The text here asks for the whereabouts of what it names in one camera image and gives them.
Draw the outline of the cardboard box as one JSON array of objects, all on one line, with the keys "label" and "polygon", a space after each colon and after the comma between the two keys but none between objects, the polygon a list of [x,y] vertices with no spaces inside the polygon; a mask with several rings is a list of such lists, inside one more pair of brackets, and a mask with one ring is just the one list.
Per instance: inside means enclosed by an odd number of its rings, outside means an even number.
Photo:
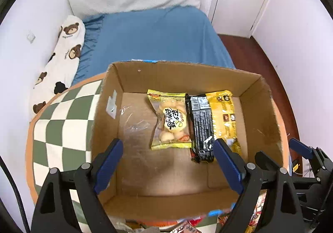
[{"label": "cardboard box", "polygon": [[234,203],[218,163],[191,159],[194,129],[184,98],[230,91],[235,114],[222,112],[226,131],[236,131],[242,158],[253,162],[263,151],[286,165],[286,140],[261,75],[184,62],[112,63],[102,83],[91,136],[92,155],[112,140],[123,155],[99,199],[108,215],[143,221],[207,214]]}]

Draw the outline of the panda orange snack bag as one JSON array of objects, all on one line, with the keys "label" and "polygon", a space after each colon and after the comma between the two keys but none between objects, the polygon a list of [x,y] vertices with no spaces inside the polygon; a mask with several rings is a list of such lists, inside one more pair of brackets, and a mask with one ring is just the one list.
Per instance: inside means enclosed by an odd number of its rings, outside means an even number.
[{"label": "panda orange snack bag", "polygon": [[[248,226],[245,230],[245,233],[254,232],[254,230],[255,230],[255,228],[258,224],[261,212],[263,210],[263,205],[265,203],[266,193],[267,193],[267,190],[262,190],[260,192],[260,195],[258,197],[256,206],[254,208],[254,211],[253,211],[253,214],[252,214],[251,219],[249,221],[249,224],[248,224]],[[225,223],[226,223],[227,219],[229,218],[231,212],[232,212],[232,209],[230,209],[229,211],[225,211],[223,214],[218,216],[217,222],[221,227],[223,227],[225,225]]]}]

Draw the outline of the brown red cookie packet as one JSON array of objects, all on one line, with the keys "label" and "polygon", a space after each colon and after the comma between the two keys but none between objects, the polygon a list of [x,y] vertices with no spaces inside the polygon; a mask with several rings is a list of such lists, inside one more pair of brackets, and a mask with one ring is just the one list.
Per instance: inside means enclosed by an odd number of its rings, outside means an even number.
[{"label": "brown red cookie packet", "polygon": [[171,232],[171,233],[197,233],[201,232],[201,228],[204,227],[203,224],[203,218],[202,217],[196,217],[196,218],[190,218],[185,219],[178,223],[177,225],[173,226],[170,229],[165,230],[165,232]]}]

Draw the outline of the clear yellow bun packet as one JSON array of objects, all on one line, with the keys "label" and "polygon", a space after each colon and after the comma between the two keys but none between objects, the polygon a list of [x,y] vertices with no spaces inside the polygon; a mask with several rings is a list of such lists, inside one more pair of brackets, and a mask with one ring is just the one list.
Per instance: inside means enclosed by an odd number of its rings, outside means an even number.
[{"label": "clear yellow bun packet", "polygon": [[151,149],[191,148],[186,93],[167,93],[149,89],[147,97],[157,116]]}]

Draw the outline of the bear print long pillow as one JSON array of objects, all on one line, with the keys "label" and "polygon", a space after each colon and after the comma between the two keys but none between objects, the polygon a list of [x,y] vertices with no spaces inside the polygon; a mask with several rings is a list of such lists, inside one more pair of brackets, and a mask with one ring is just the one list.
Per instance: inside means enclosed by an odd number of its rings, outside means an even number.
[{"label": "bear print long pillow", "polygon": [[29,101],[30,119],[33,119],[55,95],[72,85],[80,62],[84,39],[83,21],[69,15],[60,26],[53,53],[33,87]]}]

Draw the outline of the checkered green white mat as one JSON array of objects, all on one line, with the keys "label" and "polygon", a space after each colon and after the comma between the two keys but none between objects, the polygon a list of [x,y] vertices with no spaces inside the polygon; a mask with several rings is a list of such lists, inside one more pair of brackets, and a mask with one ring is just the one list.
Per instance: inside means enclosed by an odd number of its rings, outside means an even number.
[{"label": "checkered green white mat", "polygon": [[118,62],[55,96],[31,121],[26,179],[37,199],[49,169],[77,169],[118,138],[123,156],[99,199],[108,215],[142,222],[206,215],[234,203],[216,162],[194,163],[189,149],[152,150],[157,117],[147,91],[234,96],[242,157],[264,151],[288,165],[287,137],[261,75],[180,62]]}]

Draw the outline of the blue bed sheet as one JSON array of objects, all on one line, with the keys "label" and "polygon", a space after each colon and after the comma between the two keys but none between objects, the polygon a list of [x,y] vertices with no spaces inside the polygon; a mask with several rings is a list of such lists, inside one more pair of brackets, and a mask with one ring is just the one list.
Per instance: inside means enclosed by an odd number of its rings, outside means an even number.
[{"label": "blue bed sheet", "polygon": [[235,67],[206,14],[193,6],[86,17],[85,40],[73,84],[118,61],[178,61]]}]

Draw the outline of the yellow black noodle packet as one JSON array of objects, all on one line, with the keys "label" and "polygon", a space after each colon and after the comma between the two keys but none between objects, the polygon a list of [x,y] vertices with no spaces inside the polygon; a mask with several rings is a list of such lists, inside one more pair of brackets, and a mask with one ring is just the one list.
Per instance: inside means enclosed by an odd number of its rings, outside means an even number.
[{"label": "yellow black noodle packet", "polygon": [[232,97],[229,90],[185,96],[192,161],[213,162],[213,144],[219,138],[224,140],[232,152],[242,154]]}]

